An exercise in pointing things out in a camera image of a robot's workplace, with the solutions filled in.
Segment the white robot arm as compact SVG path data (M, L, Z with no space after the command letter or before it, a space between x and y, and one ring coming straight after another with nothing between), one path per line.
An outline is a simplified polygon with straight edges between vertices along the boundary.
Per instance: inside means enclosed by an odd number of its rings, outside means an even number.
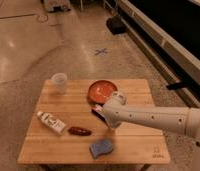
M200 109L189 107L137 107L126 105L126 97L114 92L103 105L111 128L122 122L183 134L195 140L191 171L200 171Z

